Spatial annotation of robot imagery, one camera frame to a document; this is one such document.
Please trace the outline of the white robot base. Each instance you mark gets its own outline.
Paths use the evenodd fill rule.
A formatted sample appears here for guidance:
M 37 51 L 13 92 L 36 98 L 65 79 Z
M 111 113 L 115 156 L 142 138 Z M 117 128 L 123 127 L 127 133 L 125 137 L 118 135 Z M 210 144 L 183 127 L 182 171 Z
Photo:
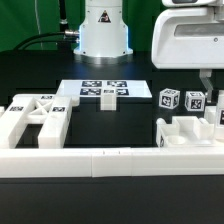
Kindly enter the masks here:
M 85 0 L 85 19 L 79 26 L 79 46 L 74 55 L 77 61 L 98 65 L 132 59 L 122 0 Z

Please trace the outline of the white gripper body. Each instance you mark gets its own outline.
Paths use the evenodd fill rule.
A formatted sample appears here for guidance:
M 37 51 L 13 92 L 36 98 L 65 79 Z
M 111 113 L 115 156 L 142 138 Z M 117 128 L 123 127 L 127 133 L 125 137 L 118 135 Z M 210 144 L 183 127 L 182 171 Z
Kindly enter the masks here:
M 224 68 L 224 0 L 162 0 L 151 59 L 157 68 Z

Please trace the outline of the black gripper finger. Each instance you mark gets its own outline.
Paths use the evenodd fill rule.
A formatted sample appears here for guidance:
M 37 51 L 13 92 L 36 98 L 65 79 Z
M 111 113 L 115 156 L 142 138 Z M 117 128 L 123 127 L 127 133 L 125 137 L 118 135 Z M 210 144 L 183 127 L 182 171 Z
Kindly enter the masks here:
M 212 92 L 213 92 L 213 85 L 210 81 L 210 78 L 212 76 L 212 70 L 211 69 L 201 69 L 199 72 L 199 77 L 204 85 L 205 89 L 207 90 L 207 102 L 212 102 Z

